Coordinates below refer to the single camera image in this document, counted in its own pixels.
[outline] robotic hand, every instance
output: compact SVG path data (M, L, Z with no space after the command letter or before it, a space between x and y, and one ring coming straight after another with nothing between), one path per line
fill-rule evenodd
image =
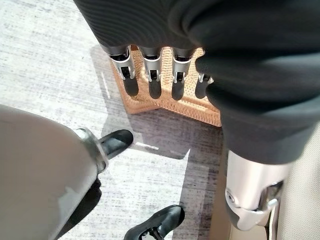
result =
M230 219L249 230L268 215L320 120L319 1L74 2L130 96L139 91L130 45L141 51L155 99L161 95L162 47L172 47L175 100L183 96L195 48L204 49L196 61L196 95L203 98L206 88L221 112Z

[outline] black fabric sleeve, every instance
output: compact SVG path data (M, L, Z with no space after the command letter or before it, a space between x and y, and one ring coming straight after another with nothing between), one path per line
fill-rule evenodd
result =
M227 147L265 164L296 160L320 120L320 1L225 0L188 28Z

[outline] gray carpet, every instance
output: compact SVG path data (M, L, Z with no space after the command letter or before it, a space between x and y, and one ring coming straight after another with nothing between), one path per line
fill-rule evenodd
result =
M129 129L134 144L100 175L98 206L63 240L121 240L171 204L186 219L166 240L208 238L222 132L158 109L129 115L106 54L71 0L0 4L0 104L86 126Z

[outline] black fabric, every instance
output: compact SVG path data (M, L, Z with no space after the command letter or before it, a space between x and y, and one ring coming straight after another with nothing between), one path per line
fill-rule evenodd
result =
M296 160L320 120L320 1L225 0L189 28L206 49L227 147L260 163Z
M74 1L107 48L204 48L196 68L215 79L206 92L227 147L262 163L299 157L320 120L319 0Z

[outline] silver metal joint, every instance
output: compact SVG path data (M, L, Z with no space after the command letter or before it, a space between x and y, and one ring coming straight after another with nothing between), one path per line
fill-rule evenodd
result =
M102 173L108 167L109 161L99 140L86 127L78 128L74 132L87 148L91 158L95 160L98 174Z
M262 164L229 151L225 201L236 215L230 216L235 227L248 231L270 214L291 168L292 163Z
M161 80L161 65L162 65L162 51L157 59L148 59L143 57L145 72L148 76L148 81L157 81Z
M185 83L186 76L188 75L188 72L189 72L191 60L192 60L191 57L187 61L179 61L179 60L176 60L175 57L173 57L172 77L173 77L173 82L175 84L177 82L181 82L182 84Z
M141 236L141 240L155 240L155 238L153 236L151 236L149 232L145 232Z
M199 74L198 81L200 83L207 82L208 84L212 84L214 82L214 79L210 75L207 75L205 73L201 73L201 74Z
M127 52L120 55L109 55L113 65L120 74L122 80L134 79L136 76L135 63L131 54L131 48L127 48Z

